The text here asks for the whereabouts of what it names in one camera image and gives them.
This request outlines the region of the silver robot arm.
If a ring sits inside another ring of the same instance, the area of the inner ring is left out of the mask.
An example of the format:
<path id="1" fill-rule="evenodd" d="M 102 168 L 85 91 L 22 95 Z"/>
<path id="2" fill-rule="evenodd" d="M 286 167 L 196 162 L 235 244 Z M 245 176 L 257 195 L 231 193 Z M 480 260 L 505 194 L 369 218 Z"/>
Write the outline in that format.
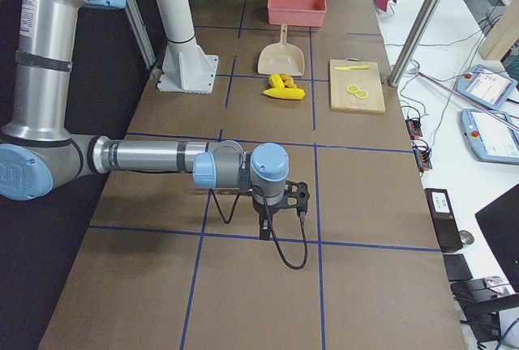
<path id="1" fill-rule="evenodd" d="M 199 188 L 231 188 L 252 197 L 259 236 L 276 234 L 286 207 L 289 157 L 275 143 L 247 152 L 239 143 L 112 140 L 69 133 L 67 92 L 79 9 L 118 9 L 127 0 L 23 0 L 13 116 L 1 130 L 1 194 L 26 201 L 80 177 L 114 170 L 189 173 Z"/>

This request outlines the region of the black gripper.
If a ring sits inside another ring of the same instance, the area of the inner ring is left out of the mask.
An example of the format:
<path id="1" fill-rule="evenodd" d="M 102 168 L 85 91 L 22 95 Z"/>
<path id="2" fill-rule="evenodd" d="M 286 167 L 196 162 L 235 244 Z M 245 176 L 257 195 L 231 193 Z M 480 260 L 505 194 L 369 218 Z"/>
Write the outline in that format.
<path id="1" fill-rule="evenodd" d="M 270 228 L 268 226 L 268 219 L 272 215 L 272 207 L 258 202 L 255 198 L 252 199 L 254 210 L 259 214 L 259 239 L 262 241 L 270 240 Z"/>

